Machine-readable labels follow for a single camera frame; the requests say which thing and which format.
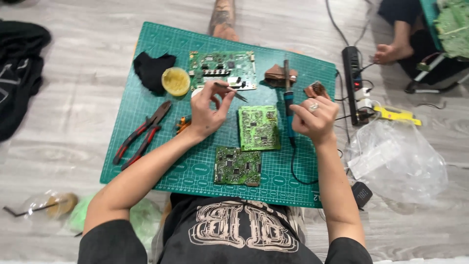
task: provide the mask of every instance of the green cutting mat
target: green cutting mat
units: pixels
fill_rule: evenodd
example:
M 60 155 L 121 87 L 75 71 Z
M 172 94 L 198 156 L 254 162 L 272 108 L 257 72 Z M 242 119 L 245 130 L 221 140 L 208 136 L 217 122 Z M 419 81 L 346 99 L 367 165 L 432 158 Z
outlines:
M 427 21 L 428 29 L 430 31 L 433 42 L 437 50 L 443 50 L 441 47 L 441 42 L 438 38 L 438 33 L 434 25 L 434 20 L 438 18 L 438 7 L 436 5 L 437 0 L 420 0 L 422 5 L 422 10 L 424 12 L 425 19 Z
M 151 57 L 159 57 L 167 52 L 177 56 L 177 67 L 187 70 L 189 51 L 191 50 L 205 53 L 219 50 L 254 51 L 258 88 L 257 90 L 240 92 L 249 103 L 235 98 L 223 126 L 180 158 L 154 189 L 204 196 L 239 196 L 243 199 L 272 204 L 321 208 L 318 186 L 301 185 L 290 174 L 292 148 L 285 131 L 283 89 L 269 88 L 260 84 L 260 81 L 262 81 L 267 69 L 275 63 L 282 65 L 286 56 L 290 60 L 290 68 L 298 70 L 299 73 L 297 83 L 293 85 L 295 103 L 306 99 L 303 88 L 316 80 L 321 81 L 331 98 L 334 98 L 335 65 L 301 54 L 217 39 L 149 22 L 143 24 L 135 56 L 142 51 L 147 52 Z M 155 134 L 148 151 L 170 140 L 174 136 L 176 119 L 190 114 L 190 92 L 182 97 L 173 97 L 168 93 L 162 97 L 155 96 L 142 86 L 133 67 L 131 67 L 104 161 L 101 183 L 110 182 L 121 171 L 120 166 L 124 161 L 121 161 L 120 165 L 112 164 L 114 154 L 121 143 L 145 120 L 145 116 L 153 114 L 156 108 L 166 100 L 171 100 L 173 105 L 161 121 L 162 129 Z M 213 167 L 216 146 L 239 147 L 236 110 L 244 105 L 277 106 L 282 149 L 262 152 L 262 179 L 259 187 L 214 185 Z M 143 136 L 131 145 L 124 155 L 124 160 L 128 160 L 135 153 L 142 140 Z M 296 144 L 298 146 L 295 159 L 296 175 L 303 181 L 317 179 L 316 155 L 310 140 L 304 136 L 298 136 Z

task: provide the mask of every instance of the black t-shirt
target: black t-shirt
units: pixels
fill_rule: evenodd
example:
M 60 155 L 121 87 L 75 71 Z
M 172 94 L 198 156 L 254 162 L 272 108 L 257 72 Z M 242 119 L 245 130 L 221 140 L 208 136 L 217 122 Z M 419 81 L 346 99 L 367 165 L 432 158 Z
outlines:
M 321 264 L 291 228 L 283 206 L 235 197 L 172 194 L 160 264 Z M 81 240 L 78 264 L 145 264 L 145 248 L 129 221 L 91 229 Z M 325 264 L 371 264 L 357 241 L 337 238 Z

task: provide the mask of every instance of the plastic bag with green material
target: plastic bag with green material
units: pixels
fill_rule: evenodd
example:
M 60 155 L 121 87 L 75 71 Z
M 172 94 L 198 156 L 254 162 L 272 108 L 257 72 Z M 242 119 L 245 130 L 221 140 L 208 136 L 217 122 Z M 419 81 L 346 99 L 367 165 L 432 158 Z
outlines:
M 94 194 L 86 196 L 75 206 L 67 222 L 67 227 L 70 230 L 76 232 L 83 231 L 88 204 L 93 197 Z M 146 249 L 151 248 L 151 241 L 159 229 L 160 220 L 161 212 L 155 208 L 152 201 L 146 198 L 143 198 L 130 209 L 130 223 L 134 228 L 135 234 L 137 234 L 137 237 Z

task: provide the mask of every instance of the tweezers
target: tweezers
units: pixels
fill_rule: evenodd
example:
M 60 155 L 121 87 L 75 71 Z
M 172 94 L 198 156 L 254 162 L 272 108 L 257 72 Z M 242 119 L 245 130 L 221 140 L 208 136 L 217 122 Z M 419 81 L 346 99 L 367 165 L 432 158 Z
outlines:
M 219 84 L 219 83 L 217 83 L 217 82 L 215 82 L 215 84 L 216 84 L 218 87 L 222 87 L 222 88 L 228 89 L 228 86 Z M 234 96 L 235 96 L 236 98 L 242 100 L 242 101 L 248 102 L 248 100 L 247 100 L 244 96 L 240 95 L 238 92 L 236 92 Z

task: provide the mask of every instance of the wooden floor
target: wooden floor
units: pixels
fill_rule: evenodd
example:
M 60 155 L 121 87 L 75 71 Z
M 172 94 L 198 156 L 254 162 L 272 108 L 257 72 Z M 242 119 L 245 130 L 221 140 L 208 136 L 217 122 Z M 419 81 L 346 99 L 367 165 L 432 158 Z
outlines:
M 238 0 L 240 40 L 264 47 L 299 50 L 333 62 L 342 71 L 345 44 L 327 16 L 323 0 Z M 41 24 L 53 36 L 44 52 L 45 83 L 11 140 L 0 145 L 1 206 L 19 206 L 49 189 L 92 194 L 98 183 L 135 42 L 144 21 L 205 33 L 213 0 L 26 0 L 1 6 L 0 17 Z M 363 0 L 331 0 L 337 24 L 354 42 L 366 21 Z M 365 60 L 392 29 L 372 13 L 358 44 Z M 448 163 L 449 187 L 433 206 L 398 204 L 377 195 L 362 214 L 373 260 L 448 258 L 469 254 L 469 93 L 460 87 L 443 96 L 408 95 L 409 82 L 394 66 L 373 66 L 363 77 L 374 82 L 373 99 L 424 116 L 422 134 Z M 415 108 L 420 102 L 444 110 Z M 337 122 L 340 145 L 345 133 Z M 149 197 L 160 206 L 165 193 Z M 307 210 L 308 247 L 324 260 L 326 226 Z M 37 222 L 0 213 L 0 259 L 75 261 L 79 238 Z

